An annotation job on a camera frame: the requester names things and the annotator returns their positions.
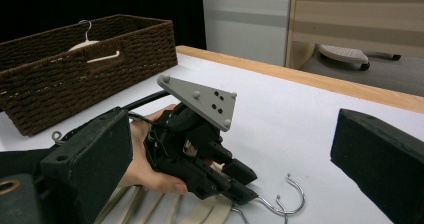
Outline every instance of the black padded block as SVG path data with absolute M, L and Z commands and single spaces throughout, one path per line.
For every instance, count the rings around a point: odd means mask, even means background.
M 391 221 L 424 223 L 424 142 L 373 116 L 341 109 L 331 161 Z

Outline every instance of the black cable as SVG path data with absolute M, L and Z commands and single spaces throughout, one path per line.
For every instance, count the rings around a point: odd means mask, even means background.
M 152 101 L 156 101 L 157 99 L 160 99 L 160 98 L 168 96 L 168 95 L 169 95 L 169 93 L 167 91 L 159 91 L 159 92 L 153 93 L 149 96 L 146 96 L 146 97 L 144 97 L 144 98 L 142 98 L 138 101 L 130 103 L 130 104 L 122 107 L 122 109 L 126 109 L 126 110 L 130 111 L 130 110 L 133 110 L 137 107 L 143 106 L 143 105 L 145 105 L 149 102 L 152 102 Z

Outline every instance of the hole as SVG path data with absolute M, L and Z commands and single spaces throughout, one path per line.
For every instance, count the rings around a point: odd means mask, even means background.
M 7 181 L 7 182 L 3 182 L 1 185 L 0 185 L 0 192 L 4 192 L 4 191 L 6 191 L 6 190 L 8 190 L 8 189 L 10 189 L 11 187 L 13 187 L 13 182 L 11 182 L 11 181 Z
M 20 182 L 18 179 L 7 180 L 0 183 L 0 195 L 13 191 L 19 186 L 19 184 Z
M 60 155 L 58 157 L 56 157 L 56 161 L 65 161 L 66 159 L 68 159 L 67 155 Z

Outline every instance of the metal hook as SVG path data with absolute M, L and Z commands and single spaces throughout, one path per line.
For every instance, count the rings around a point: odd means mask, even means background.
M 277 214 L 277 215 L 284 215 L 284 219 L 285 219 L 285 222 L 284 223 L 287 223 L 288 222 L 288 215 L 289 214 L 294 214 L 294 213 L 300 211 L 300 209 L 302 209 L 302 207 L 305 204 L 305 193 L 303 192 L 302 187 L 300 187 L 300 185 L 297 182 L 295 182 L 293 179 L 290 178 L 290 173 L 287 174 L 287 179 L 288 179 L 289 184 L 292 185 L 292 186 L 294 186 L 300 192 L 300 194 L 302 195 L 302 203 L 295 210 L 293 210 L 293 211 L 286 211 L 285 207 L 283 206 L 283 204 L 280 201 L 280 195 L 277 195 L 276 202 L 280 206 L 281 209 L 278 209 L 278 208 L 274 207 L 267 200 L 265 200 L 265 198 L 263 198 L 261 196 L 258 196 L 256 198 L 256 200 L 258 200 L 259 202 L 261 202 L 262 204 L 264 204 L 269 210 L 271 210 L 275 214 Z
M 88 20 L 81 20 L 78 23 L 82 23 L 82 22 L 88 22 L 89 26 L 88 26 L 88 30 L 85 32 L 85 41 L 88 41 L 88 31 L 90 31 L 91 29 L 91 21 Z
M 249 222 L 247 221 L 247 219 L 246 219 L 246 217 L 244 216 L 244 214 L 243 214 L 243 212 L 242 211 L 240 211 L 239 209 L 237 209 L 237 208 L 231 208 L 231 211 L 233 211 L 233 212 L 237 212 L 238 214 L 240 214 L 240 216 L 241 216 L 241 218 L 243 219 L 243 222 L 244 222 L 244 224 L 249 224 Z
M 58 146 L 65 143 L 65 141 L 61 141 L 60 138 L 62 138 L 62 133 L 60 131 L 54 131 L 52 133 L 52 139 L 55 142 L 55 144 Z

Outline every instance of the wall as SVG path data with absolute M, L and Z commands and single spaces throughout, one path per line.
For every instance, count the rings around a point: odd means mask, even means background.
M 203 0 L 210 51 L 284 66 L 290 0 Z

